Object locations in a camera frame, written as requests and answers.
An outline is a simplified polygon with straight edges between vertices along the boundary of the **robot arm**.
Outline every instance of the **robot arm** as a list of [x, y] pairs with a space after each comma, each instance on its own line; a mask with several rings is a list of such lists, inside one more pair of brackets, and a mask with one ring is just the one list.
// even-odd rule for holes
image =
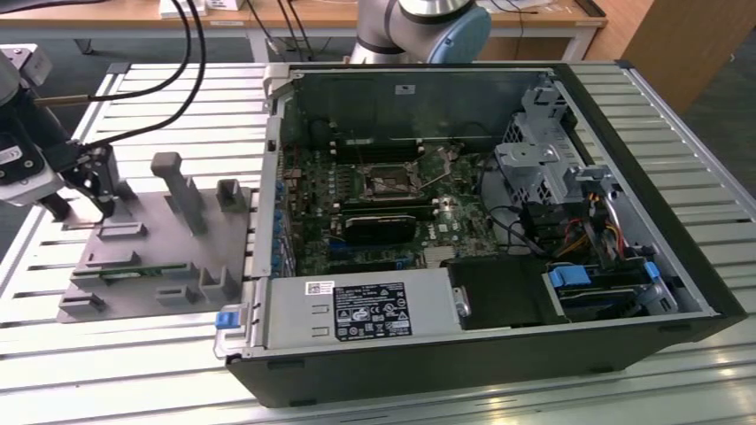
[[475, 0], [360, 0], [349, 63], [472, 62], [491, 27]]
[[[11, 58], [28, 54], [12, 49]], [[81, 192], [108, 217], [119, 173], [112, 149], [88, 149], [72, 141], [52, 112], [35, 104], [36, 94], [24, 63], [0, 54], [0, 200], [12, 205], [40, 203], [57, 220], [69, 206], [57, 191], [68, 186]]]

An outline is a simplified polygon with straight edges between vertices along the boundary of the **motherboard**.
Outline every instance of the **motherboard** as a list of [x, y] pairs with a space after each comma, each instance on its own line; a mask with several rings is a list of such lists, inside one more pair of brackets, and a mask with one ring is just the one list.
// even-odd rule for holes
[[475, 189], [480, 155], [452, 143], [387, 144], [285, 150], [296, 275], [433, 268], [499, 251]]

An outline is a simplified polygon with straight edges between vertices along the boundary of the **barcode sticker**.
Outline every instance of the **barcode sticker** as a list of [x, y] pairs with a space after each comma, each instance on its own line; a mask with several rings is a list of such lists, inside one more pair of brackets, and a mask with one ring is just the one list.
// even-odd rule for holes
[[307, 295], [331, 295], [333, 294], [333, 281], [305, 282]]

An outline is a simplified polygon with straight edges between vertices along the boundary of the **blue latch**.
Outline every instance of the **blue latch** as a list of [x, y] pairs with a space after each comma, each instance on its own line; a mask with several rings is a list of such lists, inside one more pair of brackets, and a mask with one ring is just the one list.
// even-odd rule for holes
[[240, 328], [239, 312], [219, 312], [215, 316], [216, 329], [236, 329]]
[[588, 277], [588, 272], [583, 266], [555, 267], [548, 277], [552, 280], [552, 286], [555, 288], [591, 284], [591, 277]]
[[653, 261], [647, 261], [643, 267], [647, 269], [648, 277], [651, 278], [652, 281], [655, 281], [659, 277], [661, 277], [657, 264]]

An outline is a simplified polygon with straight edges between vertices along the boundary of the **metal workbench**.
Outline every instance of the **metal workbench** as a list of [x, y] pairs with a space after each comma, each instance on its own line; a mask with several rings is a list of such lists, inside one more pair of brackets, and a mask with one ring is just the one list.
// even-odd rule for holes
[[[99, 93], [147, 88], [172, 69], [172, 65], [132, 66], [127, 74], [107, 76]], [[573, 69], [753, 314], [752, 198], [633, 70], [609, 64]], [[117, 143], [120, 173], [136, 191], [164, 189], [161, 180], [151, 177], [157, 151], [181, 154], [181, 171], [203, 188], [212, 187], [220, 176], [255, 187], [264, 148], [263, 71], [263, 65], [212, 65], [187, 115], [169, 129]], [[76, 136], [91, 142], [163, 120], [185, 98], [192, 79], [193, 72], [184, 73], [160, 93], [92, 105]], [[600, 162], [591, 143], [588, 150]], [[213, 357], [213, 313], [56, 324], [59, 297], [88, 231], [52, 223], [49, 214], [35, 208], [0, 269], [4, 424], [679, 424], [743, 423], [756, 418], [749, 417], [756, 415], [753, 316], [701, 343], [673, 346], [619, 373], [265, 409]], [[253, 252], [253, 234], [248, 251]]]

